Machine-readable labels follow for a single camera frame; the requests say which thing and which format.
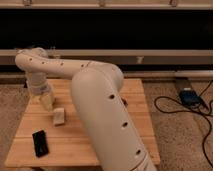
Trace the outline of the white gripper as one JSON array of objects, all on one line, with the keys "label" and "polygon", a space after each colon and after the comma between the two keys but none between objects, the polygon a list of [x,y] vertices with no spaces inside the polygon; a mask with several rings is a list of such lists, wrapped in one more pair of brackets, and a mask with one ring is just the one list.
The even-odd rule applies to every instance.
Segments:
[{"label": "white gripper", "polygon": [[41,95],[39,101],[47,111],[53,110],[55,101],[54,94],[51,92],[51,86],[48,84],[45,73],[26,73],[27,86],[31,95]]}]

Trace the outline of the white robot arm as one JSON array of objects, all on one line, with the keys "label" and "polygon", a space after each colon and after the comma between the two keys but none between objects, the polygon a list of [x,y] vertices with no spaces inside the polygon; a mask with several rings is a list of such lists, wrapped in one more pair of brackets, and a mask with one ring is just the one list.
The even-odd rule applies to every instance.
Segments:
[{"label": "white robot arm", "polygon": [[71,81],[71,98],[104,171],[157,171],[129,116],[119,91],[124,76],[114,64],[93,60],[50,59],[42,48],[23,49],[15,57],[26,73],[31,95],[53,108],[49,74]]}]

